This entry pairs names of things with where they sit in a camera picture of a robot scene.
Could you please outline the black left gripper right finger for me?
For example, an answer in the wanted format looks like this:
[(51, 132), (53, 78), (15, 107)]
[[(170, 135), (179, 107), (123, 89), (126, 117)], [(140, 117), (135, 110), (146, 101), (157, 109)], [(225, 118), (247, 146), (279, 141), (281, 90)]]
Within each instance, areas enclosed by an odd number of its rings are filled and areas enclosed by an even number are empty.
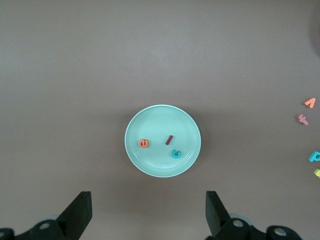
[(205, 216), (211, 235), (208, 240), (300, 240), (292, 229), (271, 225), (262, 232), (247, 221), (231, 217), (215, 191), (207, 191)]

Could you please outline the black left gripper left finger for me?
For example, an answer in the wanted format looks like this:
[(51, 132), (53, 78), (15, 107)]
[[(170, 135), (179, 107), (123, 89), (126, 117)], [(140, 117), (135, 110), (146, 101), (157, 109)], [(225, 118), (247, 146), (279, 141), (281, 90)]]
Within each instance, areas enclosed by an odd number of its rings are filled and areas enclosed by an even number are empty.
[(2, 240), (78, 240), (92, 219), (92, 195), (82, 191), (57, 217), (38, 222), (28, 231), (15, 235), (11, 228), (1, 228)]

